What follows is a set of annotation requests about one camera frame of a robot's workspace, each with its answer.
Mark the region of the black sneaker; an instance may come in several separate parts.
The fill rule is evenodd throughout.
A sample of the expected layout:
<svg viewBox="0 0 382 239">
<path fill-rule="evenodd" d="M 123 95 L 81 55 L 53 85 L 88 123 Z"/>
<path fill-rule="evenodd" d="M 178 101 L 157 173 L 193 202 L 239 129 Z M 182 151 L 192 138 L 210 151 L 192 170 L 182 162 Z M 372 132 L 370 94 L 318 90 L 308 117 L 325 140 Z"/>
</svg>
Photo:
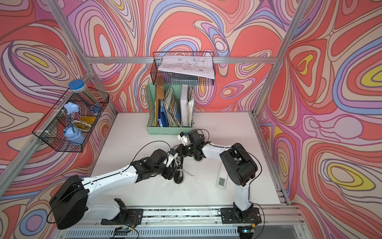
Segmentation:
<svg viewBox="0 0 382 239">
<path fill-rule="evenodd" d="M 176 153 L 177 157 L 174 160 L 176 171 L 173 180 L 176 184 L 182 184 L 184 182 L 185 175 L 189 175 L 190 177 L 194 177 L 194 175 L 183 169 L 185 157 L 182 155 L 179 149 L 176 149 Z"/>
<path fill-rule="evenodd" d="M 193 134 L 194 139 L 194 160 L 197 162 L 202 161 L 205 156 L 202 152 L 202 148 L 205 145 L 205 135 L 201 129 L 195 129 L 195 133 Z"/>
</svg>

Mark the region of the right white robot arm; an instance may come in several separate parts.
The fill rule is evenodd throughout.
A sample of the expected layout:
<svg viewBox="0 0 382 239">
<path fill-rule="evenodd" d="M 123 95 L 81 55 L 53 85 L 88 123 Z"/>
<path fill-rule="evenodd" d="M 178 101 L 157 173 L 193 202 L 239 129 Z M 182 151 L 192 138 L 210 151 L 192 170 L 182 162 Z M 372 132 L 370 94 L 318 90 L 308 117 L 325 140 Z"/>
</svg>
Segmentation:
<svg viewBox="0 0 382 239">
<path fill-rule="evenodd" d="M 233 208 L 240 213 L 247 212 L 253 204 L 250 202 L 250 182 L 255 179 L 258 166 L 250 153 L 240 143 L 232 146 L 216 145 L 194 129 L 181 132 L 178 139 L 179 157 L 193 157 L 197 161 L 204 158 L 220 159 L 229 179 L 236 185 Z"/>
</svg>

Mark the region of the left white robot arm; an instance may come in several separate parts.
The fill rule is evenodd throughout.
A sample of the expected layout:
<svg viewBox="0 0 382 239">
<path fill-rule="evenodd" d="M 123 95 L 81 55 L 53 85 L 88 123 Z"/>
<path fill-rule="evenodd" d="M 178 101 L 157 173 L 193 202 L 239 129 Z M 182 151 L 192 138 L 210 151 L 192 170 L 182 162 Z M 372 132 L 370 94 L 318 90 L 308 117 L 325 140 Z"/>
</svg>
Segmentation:
<svg viewBox="0 0 382 239">
<path fill-rule="evenodd" d="M 103 225 L 140 224 L 141 210 L 127 209 L 124 202 L 115 198 L 102 204 L 95 199 L 119 187 L 135 184 L 161 175 L 171 180 L 177 171 L 175 150 L 155 150 L 151 156 L 131 162 L 128 166 L 100 176 L 81 179 L 69 177 L 50 200 L 54 224 L 60 230 L 68 229 L 80 221 L 101 220 Z"/>
</svg>

